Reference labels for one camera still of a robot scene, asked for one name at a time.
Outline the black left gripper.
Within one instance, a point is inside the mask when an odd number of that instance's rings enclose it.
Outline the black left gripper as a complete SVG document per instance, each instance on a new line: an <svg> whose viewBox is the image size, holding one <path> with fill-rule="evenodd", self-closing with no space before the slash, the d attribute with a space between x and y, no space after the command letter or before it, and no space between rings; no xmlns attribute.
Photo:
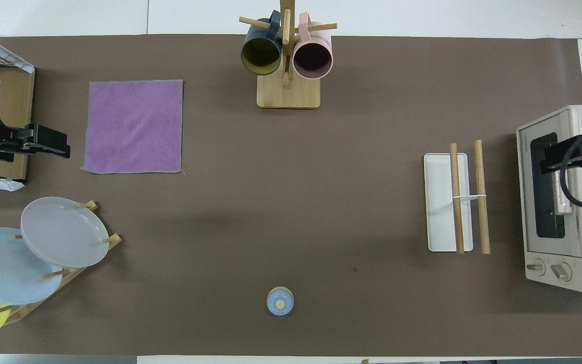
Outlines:
<svg viewBox="0 0 582 364"><path fill-rule="evenodd" d="M13 162L14 155L50 154L60 158L71 157L67 135L40 124L9 127L6 138L0 142L0 160Z"/></svg>

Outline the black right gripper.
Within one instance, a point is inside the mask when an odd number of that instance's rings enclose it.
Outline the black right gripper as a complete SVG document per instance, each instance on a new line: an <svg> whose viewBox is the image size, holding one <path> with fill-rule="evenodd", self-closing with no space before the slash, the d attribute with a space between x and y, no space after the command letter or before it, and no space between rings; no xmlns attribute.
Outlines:
<svg viewBox="0 0 582 364"><path fill-rule="evenodd" d="M554 173L563 166L564 154L570 149L578 138L569 138L560 143L546 147L543 158L540 161L541 174ZM582 168L582 142L570 153L566 168Z"/></svg>

